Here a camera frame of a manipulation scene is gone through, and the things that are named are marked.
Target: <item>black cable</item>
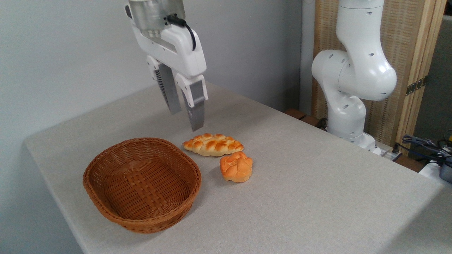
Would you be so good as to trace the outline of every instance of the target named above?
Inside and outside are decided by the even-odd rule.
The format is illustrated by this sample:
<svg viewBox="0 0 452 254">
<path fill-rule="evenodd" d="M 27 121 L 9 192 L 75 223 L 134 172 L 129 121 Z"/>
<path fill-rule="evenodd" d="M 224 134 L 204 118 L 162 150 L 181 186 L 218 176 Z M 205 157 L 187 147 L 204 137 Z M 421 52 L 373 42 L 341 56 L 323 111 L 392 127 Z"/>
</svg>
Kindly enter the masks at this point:
<svg viewBox="0 0 452 254">
<path fill-rule="evenodd" d="M 191 35 L 191 37 L 192 37 L 192 42 L 193 42 L 193 50 L 192 50 L 192 51 L 195 51 L 195 48 L 196 48 L 196 39 L 195 39 L 195 35 L 193 34 L 192 29 L 187 25 L 187 23 L 185 23 L 185 27 L 188 29 L 188 31 L 190 32 L 190 35 Z"/>
<path fill-rule="evenodd" d="M 192 37 L 192 43 L 193 43 L 193 49 L 192 51 L 195 51 L 196 49 L 196 38 L 195 35 L 193 34 L 192 29 L 187 25 L 187 22 L 183 19 L 180 19 L 177 17 L 176 14 L 173 15 L 168 15 L 166 18 L 164 18 L 165 20 L 167 20 L 170 24 L 179 26 L 179 27 L 185 27 L 188 29 L 188 31 L 190 32 L 190 36 Z"/>
<path fill-rule="evenodd" d="M 452 164 L 450 163 L 450 161 L 443 159 L 443 157 L 432 157 L 432 156 L 429 156 L 429 155 L 418 153 L 418 152 L 416 152 L 416 151 L 414 151 L 414 150 L 412 150 L 412 149 L 410 149 L 408 147 L 405 147 L 405 146 L 401 145 L 400 143 L 395 143 L 395 144 L 398 145 L 399 147 L 409 151 L 409 152 L 414 153 L 415 155 L 418 155 L 418 156 L 421 156 L 421 157 L 424 157 L 424 158 L 427 158 L 427 159 L 430 159 L 430 160 L 434 160 L 436 162 L 443 163 L 443 164 L 446 164 L 449 167 L 452 167 Z"/>
</svg>

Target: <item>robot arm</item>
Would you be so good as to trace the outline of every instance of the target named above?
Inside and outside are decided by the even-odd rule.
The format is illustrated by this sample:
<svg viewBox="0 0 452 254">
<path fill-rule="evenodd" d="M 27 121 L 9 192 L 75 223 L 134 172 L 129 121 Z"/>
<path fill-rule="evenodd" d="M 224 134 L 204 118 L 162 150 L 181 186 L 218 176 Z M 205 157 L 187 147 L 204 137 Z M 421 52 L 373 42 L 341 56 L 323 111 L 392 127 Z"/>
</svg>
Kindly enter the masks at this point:
<svg viewBox="0 0 452 254">
<path fill-rule="evenodd" d="M 208 99 L 202 73 L 206 61 L 198 35 L 183 20 L 182 0 L 129 0 L 126 14 L 140 48 L 148 55 L 153 79 L 172 114 L 181 111 L 176 86 L 180 87 L 192 130 L 204 124 Z"/>
<path fill-rule="evenodd" d="M 397 82 L 380 43 L 384 0 L 342 0 L 339 4 L 336 34 L 348 54 L 339 89 L 361 99 L 382 101 Z"/>
<path fill-rule="evenodd" d="M 336 34 L 347 52 L 324 50 L 312 63 L 328 104 L 328 132 L 370 151 L 376 149 L 375 140 L 363 131 L 366 108 L 359 98 L 384 100 L 397 81 L 381 48 L 383 4 L 339 0 Z"/>
</svg>

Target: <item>bread roll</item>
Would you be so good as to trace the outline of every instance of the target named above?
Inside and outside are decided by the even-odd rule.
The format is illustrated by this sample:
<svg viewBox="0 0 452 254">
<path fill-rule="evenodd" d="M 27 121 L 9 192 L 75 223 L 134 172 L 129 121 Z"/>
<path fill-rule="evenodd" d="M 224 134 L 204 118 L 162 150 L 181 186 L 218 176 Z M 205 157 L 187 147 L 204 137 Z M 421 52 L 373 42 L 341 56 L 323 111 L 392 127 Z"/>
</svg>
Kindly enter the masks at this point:
<svg viewBox="0 0 452 254">
<path fill-rule="evenodd" d="M 231 156 L 225 156 L 220 160 L 220 169 L 226 181 L 240 183 L 247 181 L 251 174 L 253 159 L 244 152 L 235 152 Z"/>
<path fill-rule="evenodd" d="M 205 133 L 183 143 L 188 151 L 203 156 L 223 156 L 243 150 L 243 145 L 230 136 Z"/>
</svg>

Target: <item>wicker basket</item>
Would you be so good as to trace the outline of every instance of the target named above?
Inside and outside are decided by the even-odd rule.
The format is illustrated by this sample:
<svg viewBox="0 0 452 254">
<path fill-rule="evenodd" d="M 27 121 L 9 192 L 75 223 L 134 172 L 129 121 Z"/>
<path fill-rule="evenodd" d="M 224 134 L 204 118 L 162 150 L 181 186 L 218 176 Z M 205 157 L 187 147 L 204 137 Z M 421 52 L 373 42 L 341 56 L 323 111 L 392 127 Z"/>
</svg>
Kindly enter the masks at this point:
<svg viewBox="0 0 452 254">
<path fill-rule="evenodd" d="M 182 220 L 199 192 L 201 173 L 170 142 L 135 138 L 97 155 L 83 175 L 83 186 L 107 219 L 149 234 Z"/>
</svg>

